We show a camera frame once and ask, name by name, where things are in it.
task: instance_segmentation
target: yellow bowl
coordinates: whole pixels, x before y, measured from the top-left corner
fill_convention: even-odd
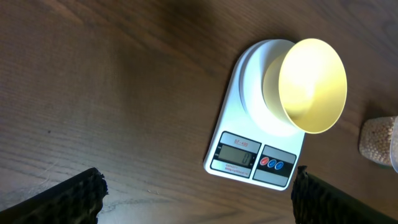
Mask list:
[[[310,134],[322,133],[337,122],[347,96],[341,59],[318,39],[302,40],[277,57],[262,87],[272,114]]]

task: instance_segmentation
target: blue button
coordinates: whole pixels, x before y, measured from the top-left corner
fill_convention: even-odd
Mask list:
[[[271,167],[273,167],[275,164],[276,164],[276,160],[273,159],[273,160],[271,160],[271,161],[268,162],[268,167],[271,168]]]
[[[284,166],[284,163],[282,161],[280,161],[275,165],[275,170],[280,170],[283,166]]]

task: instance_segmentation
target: transparent container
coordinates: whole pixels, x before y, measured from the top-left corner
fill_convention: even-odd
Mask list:
[[[361,130],[359,153],[398,172],[398,116],[367,120]]]

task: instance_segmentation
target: digital screen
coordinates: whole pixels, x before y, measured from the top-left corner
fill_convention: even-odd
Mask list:
[[[250,163],[251,156],[250,152],[244,152],[242,150],[223,145],[218,158],[247,166]]]

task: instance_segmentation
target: white digital scale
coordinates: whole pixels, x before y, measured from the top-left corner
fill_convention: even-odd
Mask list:
[[[304,132],[267,109],[262,83],[271,62],[293,45],[264,40],[236,62],[204,161],[208,173],[276,190],[288,187]]]

